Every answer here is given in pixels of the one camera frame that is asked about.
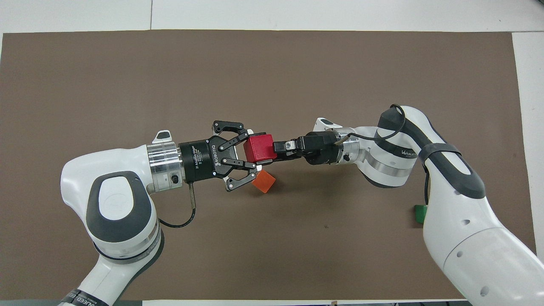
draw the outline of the white robot link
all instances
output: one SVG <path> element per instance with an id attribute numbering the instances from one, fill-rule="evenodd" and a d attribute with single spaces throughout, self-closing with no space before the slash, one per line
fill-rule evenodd
<path id="1" fill-rule="evenodd" d="M 217 135 L 221 131 L 238 136 L 227 141 Z M 313 132 L 270 143 L 275 157 L 256 163 L 240 161 L 234 145 L 258 134 L 226 121 L 214 123 L 214 134 L 178 148 L 162 131 L 152 145 L 97 152 L 66 164 L 63 199 L 80 216 L 100 256 L 63 302 L 112 305 L 159 256 L 159 222 L 181 227 L 194 216 L 192 195 L 189 221 L 157 222 L 150 193 L 179 187 L 182 180 L 192 191 L 194 181 L 214 177 L 224 179 L 230 191 L 253 180 L 262 165 L 304 157 L 310 164 L 354 163 L 382 188 L 402 186 L 419 158 L 428 174 L 423 236 L 448 279 L 474 306 L 544 304 L 544 265 L 500 223 L 478 174 L 419 110 L 393 105 L 378 127 L 342 127 L 318 118 Z M 228 177 L 233 169 L 248 174 L 233 180 Z"/>

